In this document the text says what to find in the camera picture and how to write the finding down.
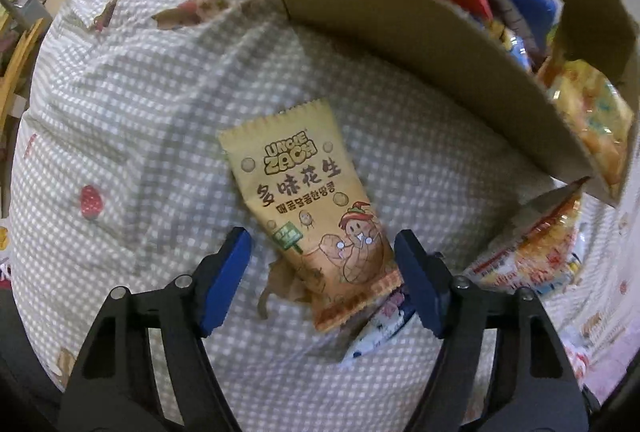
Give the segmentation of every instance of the orange snack bag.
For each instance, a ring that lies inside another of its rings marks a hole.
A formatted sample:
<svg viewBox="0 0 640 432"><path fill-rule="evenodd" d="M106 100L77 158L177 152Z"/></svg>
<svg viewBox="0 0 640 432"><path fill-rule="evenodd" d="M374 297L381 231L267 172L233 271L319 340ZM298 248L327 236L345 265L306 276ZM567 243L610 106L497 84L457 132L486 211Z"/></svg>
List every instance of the orange snack bag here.
<svg viewBox="0 0 640 432"><path fill-rule="evenodd" d="M566 61L560 50L554 49L538 77L615 195L625 169L632 110L603 73L584 60Z"/></svg>
<svg viewBox="0 0 640 432"><path fill-rule="evenodd" d="M248 208L328 331L401 284L393 252L325 100L220 134Z"/></svg>

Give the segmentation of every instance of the checkered fabric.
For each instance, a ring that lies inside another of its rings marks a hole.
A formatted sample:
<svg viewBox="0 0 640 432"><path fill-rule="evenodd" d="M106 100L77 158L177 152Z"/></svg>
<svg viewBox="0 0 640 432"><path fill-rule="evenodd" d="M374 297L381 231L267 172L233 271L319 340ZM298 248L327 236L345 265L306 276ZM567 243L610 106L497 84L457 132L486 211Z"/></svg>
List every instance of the checkered fabric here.
<svg viewBox="0 0 640 432"><path fill-rule="evenodd" d="M436 88L290 24L279 0L228 0L205 24L158 30L152 15L183 1L119 0L98 33L92 23L109 0L67 0L42 44L10 215L15 299L34 350L60 375L61 349L78 354L111 288L161 288L242 225L252 259L224 325L205 341L241 427L402 430L439 341L414 319L385 348L340 368L349 333L315 332L308 307L271 298L260 320L276 250L243 205L216 134L328 98L388 235L412 228L454 271L552 180ZM589 324L594 357L630 317L637 169L618 211L587 200L584 273L546 301L558 328ZM179 420L158 333L151 341L162 404ZM491 344L487 333L476 407Z"/></svg>

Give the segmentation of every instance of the blue gripper pad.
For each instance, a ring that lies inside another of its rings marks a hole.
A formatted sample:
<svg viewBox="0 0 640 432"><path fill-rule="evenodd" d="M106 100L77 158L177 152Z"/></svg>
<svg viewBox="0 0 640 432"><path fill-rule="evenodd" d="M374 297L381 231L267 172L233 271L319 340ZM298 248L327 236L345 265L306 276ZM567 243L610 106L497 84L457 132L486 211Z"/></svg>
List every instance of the blue gripper pad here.
<svg viewBox="0 0 640 432"><path fill-rule="evenodd" d="M440 253L428 254L410 229L396 235L396 262L422 325L444 338L452 275Z"/></svg>
<svg viewBox="0 0 640 432"><path fill-rule="evenodd" d="M206 256L196 268L195 317L202 336L209 336L225 321L250 258L251 236L243 227L235 227L219 252Z"/></svg>

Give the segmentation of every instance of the peanut snack bag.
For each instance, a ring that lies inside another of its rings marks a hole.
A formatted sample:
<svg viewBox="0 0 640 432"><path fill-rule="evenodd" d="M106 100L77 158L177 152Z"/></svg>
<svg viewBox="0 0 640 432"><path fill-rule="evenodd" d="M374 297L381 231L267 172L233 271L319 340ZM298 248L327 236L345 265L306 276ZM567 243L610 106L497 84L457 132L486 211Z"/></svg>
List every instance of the peanut snack bag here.
<svg viewBox="0 0 640 432"><path fill-rule="evenodd" d="M248 208L328 331L402 280L331 109L315 100L220 134Z"/></svg>

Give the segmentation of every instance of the strawberry print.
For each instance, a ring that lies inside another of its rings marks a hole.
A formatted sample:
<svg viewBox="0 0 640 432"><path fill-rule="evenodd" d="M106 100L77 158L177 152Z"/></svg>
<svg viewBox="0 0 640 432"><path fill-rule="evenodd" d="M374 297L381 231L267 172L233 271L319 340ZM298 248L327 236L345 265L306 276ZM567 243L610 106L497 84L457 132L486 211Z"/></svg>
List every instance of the strawberry print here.
<svg viewBox="0 0 640 432"><path fill-rule="evenodd" d="M25 159L27 157L29 157L29 153L31 152L31 147L33 146L33 142L36 141L36 137L38 137L37 134L32 134L31 137L29 138L29 141L27 141L27 146L24 149L24 158Z"/></svg>
<svg viewBox="0 0 640 432"><path fill-rule="evenodd" d="M95 220L100 215L104 205L100 192L91 185L85 186L80 192L80 210L88 221Z"/></svg>

